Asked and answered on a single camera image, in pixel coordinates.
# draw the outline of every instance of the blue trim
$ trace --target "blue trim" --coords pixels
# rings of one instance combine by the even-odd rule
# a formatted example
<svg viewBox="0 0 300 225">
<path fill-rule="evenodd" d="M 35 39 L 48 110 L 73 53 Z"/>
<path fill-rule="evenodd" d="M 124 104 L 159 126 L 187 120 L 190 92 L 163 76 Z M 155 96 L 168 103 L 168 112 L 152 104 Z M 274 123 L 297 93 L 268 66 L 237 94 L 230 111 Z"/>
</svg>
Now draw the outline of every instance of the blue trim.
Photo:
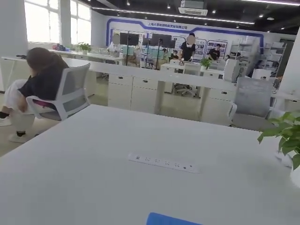
<svg viewBox="0 0 300 225">
<path fill-rule="evenodd" d="M 111 18 L 107 21 L 106 45 L 108 45 L 108 42 L 109 42 L 109 26 L 110 26 L 111 22 L 139 24 L 145 30 L 159 30 L 159 31 L 175 32 L 175 33 L 182 33 L 182 34 L 194 33 L 195 31 L 206 31 L 206 32 L 214 32 L 214 33 L 222 33 L 222 34 L 234 34 L 234 35 L 258 37 L 260 39 L 261 54 L 263 54 L 263 41 L 264 41 L 263 34 L 247 33 L 247 32 L 242 32 L 242 31 L 233 31 L 233 30 L 219 30 L 219 29 L 202 28 L 202 27 L 196 27 L 192 30 L 175 30 L 175 29 L 167 29 L 167 28 L 160 28 L 160 27 L 148 27 L 148 26 L 144 25 L 141 21 L 124 20 L 124 19 L 116 19 L 116 18 Z"/>
</svg>

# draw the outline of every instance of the power strip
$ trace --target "power strip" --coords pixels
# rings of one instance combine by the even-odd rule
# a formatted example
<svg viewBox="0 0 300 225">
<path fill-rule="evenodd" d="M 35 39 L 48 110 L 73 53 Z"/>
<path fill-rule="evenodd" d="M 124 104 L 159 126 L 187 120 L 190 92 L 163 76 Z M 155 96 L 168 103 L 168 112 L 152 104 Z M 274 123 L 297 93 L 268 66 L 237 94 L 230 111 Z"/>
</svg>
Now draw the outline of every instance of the power strip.
<svg viewBox="0 0 300 225">
<path fill-rule="evenodd" d="M 200 173 L 197 166 L 193 164 L 178 163 L 178 162 L 173 162 L 170 160 L 160 159 L 156 157 L 146 157 L 135 153 L 130 153 L 128 155 L 128 160 L 139 162 L 139 163 L 145 163 L 149 165 L 156 165 L 156 166 L 165 167 L 174 170 L 181 170 L 190 173 Z"/>
</svg>

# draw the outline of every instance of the ceiling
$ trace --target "ceiling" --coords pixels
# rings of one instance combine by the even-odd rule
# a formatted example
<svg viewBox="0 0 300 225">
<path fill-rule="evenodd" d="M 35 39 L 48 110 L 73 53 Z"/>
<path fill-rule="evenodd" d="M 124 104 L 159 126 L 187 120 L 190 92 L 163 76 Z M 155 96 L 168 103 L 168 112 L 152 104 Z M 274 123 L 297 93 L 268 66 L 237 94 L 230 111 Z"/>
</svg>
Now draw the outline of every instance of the ceiling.
<svg viewBox="0 0 300 225">
<path fill-rule="evenodd" d="M 134 11 L 164 13 L 172 15 L 182 15 L 179 13 L 181 0 L 83 0 L 92 7 L 119 8 Z M 300 2 L 300 0 L 282 0 L 289 2 Z M 284 6 L 278 4 L 255 3 L 241 0 L 204 0 L 205 8 L 208 10 L 207 18 L 226 19 L 234 21 L 254 22 L 254 25 L 236 24 L 232 22 L 206 21 L 187 18 L 176 18 L 176 23 L 186 23 L 214 27 L 236 28 L 237 25 L 243 30 L 270 31 L 274 33 L 296 35 L 300 25 L 300 7 Z M 104 15 L 116 16 L 118 12 L 97 10 Z M 143 14 L 120 13 L 122 17 L 145 19 Z M 147 15 L 149 20 L 172 22 L 174 18 L 169 16 Z"/>
</svg>

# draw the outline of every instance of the man in black shirt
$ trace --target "man in black shirt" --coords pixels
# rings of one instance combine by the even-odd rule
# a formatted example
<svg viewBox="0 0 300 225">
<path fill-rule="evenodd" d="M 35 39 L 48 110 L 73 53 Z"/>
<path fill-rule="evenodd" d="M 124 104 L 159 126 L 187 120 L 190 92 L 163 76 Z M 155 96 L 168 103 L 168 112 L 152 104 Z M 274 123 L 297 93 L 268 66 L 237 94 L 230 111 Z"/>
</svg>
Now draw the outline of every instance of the man in black shirt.
<svg viewBox="0 0 300 225">
<path fill-rule="evenodd" d="M 184 61 L 189 61 L 193 59 L 195 51 L 195 34 L 190 33 L 187 38 L 187 41 L 183 42 L 181 45 L 181 58 L 184 59 Z"/>
<path fill-rule="evenodd" d="M 208 58 L 210 60 L 218 60 L 220 58 L 220 47 L 221 45 L 220 44 L 217 44 L 217 46 L 213 49 L 211 49 L 209 52 L 208 52 Z"/>
</svg>

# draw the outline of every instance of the white pillar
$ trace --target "white pillar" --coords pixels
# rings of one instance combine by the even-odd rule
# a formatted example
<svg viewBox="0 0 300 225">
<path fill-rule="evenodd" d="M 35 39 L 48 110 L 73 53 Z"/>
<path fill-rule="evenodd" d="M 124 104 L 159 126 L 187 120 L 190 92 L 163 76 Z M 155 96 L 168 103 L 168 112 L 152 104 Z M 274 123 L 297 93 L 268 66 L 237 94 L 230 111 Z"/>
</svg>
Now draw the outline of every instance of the white pillar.
<svg viewBox="0 0 300 225">
<path fill-rule="evenodd" d="M 61 43 L 66 47 L 71 46 L 71 6 L 70 0 L 60 0 L 60 33 Z"/>
<path fill-rule="evenodd" d="M 300 97 L 300 29 L 298 31 L 279 91 Z"/>
<path fill-rule="evenodd" d="M 0 57 L 15 57 L 28 50 L 24 0 L 0 0 Z M 0 91 L 4 91 L 0 72 Z"/>
</svg>

